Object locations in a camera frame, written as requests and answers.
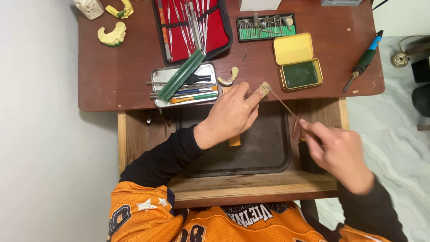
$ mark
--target star print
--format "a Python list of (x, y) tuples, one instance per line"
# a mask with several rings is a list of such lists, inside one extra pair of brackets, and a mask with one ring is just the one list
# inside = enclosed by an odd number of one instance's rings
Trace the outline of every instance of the star print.
[(143, 203), (136, 203), (136, 205), (139, 207), (139, 210), (137, 210), (138, 212), (142, 210), (146, 210), (146, 212), (148, 212), (149, 209), (157, 208), (157, 206), (151, 204), (151, 199), (148, 199)]
[(158, 202), (158, 204), (162, 204), (163, 207), (167, 205), (166, 199), (162, 199), (162, 198), (158, 198), (160, 201)]

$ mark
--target wooden drawer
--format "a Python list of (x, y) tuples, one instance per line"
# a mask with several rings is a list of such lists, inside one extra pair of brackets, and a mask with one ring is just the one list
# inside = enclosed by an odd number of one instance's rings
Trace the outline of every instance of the wooden drawer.
[[(349, 129), (345, 98), (295, 100), (287, 101), (286, 104), (295, 113), (299, 110), (301, 116), (308, 121)], [(162, 116), (159, 112), (153, 112), (149, 125), (146, 122), (147, 116), (148, 111), (144, 110), (118, 112), (120, 173), (144, 151), (166, 141), (176, 131), (173, 115), (164, 113)], [(294, 117), (289, 116), (290, 136), (294, 121)], [(168, 187), (175, 193), (175, 208), (335, 197), (337, 187), (334, 177), (330, 174), (307, 173), (300, 169), (298, 137), (290, 137), (293, 162), (280, 173), (173, 178)]]

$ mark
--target marble floor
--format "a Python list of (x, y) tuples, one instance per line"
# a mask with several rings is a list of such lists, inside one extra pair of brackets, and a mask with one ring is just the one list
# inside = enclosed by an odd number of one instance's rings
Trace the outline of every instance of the marble floor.
[[(403, 37), (384, 37), (379, 50), (385, 92), (376, 96), (347, 98), (350, 128), (363, 140), (365, 161), (393, 199), (409, 241), (430, 239), (430, 131), (417, 131), (417, 124), (430, 118), (412, 105), (415, 83), (412, 67), (396, 68), (390, 62)], [(343, 222), (337, 199), (317, 200), (319, 220), (334, 229)]]

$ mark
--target white wall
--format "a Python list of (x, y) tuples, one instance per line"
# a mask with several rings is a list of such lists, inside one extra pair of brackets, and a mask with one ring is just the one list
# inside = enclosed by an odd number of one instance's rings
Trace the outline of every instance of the white wall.
[(1, 241), (104, 241), (116, 113), (77, 106), (72, 0), (0, 0)]
[[(374, 0), (373, 7), (384, 0)], [(376, 31), (384, 36), (430, 34), (430, 0), (389, 0), (373, 11)]]

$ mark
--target wooden desk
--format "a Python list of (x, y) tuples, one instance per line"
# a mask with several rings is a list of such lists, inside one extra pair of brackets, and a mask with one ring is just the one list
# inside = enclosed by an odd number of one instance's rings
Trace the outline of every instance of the wooden desk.
[[(287, 105), (310, 121), (328, 127), (349, 129), (345, 98), (287, 101)], [(119, 172), (176, 131), (174, 117), (168, 121), (157, 112), (150, 125), (143, 110), (118, 112)], [(294, 117), (289, 116), (292, 133)], [(283, 172), (274, 174), (187, 178), (178, 176), (168, 187), (175, 193), (175, 208), (279, 202), (336, 197), (336, 180), (329, 174), (312, 174), (300, 169), (298, 137), (291, 140), (293, 162)]]
[[(358, 7), (323, 7), (318, 0), (284, 0), (276, 11), (258, 12), (260, 15), (294, 12), (298, 33), (312, 35), (314, 56), (320, 60), (324, 82), (319, 87), (289, 93), (280, 90), (273, 41), (239, 43), (236, 17), (253, 13), (239, 12), (238, 0), (226, 2), (234, 41), (229, 51), (212, 60), (218, 76), (231, 76), (231, 68), (237, 66), (237, 83), (247, 81), (253, 90), (267, 81), (283, 100), (365, 96), (384, 91), (381, 59), (377, 53), (366, 72), (346, 94), (341, 93), (352, 67), (375, 37), (369, 0)], [(121, 8), (120, 1), (102, 0), (102, 3)], [(91, 21), (79, 16), (79, 108), (82, 111), (154, 108), (149, 98), (151, 87), (144, 83), (150, 81), (152, 70), (165, 67), (154, 13), (151, 0), (133, 1), (132, 5), (134, 13), (121, 20), (127, 32), (118, 48), (106, 47), (97, 38), (97, 30), (104, 26), (107, 32), (112, 31), (119, 21), (117, 18), (107, 12)]]

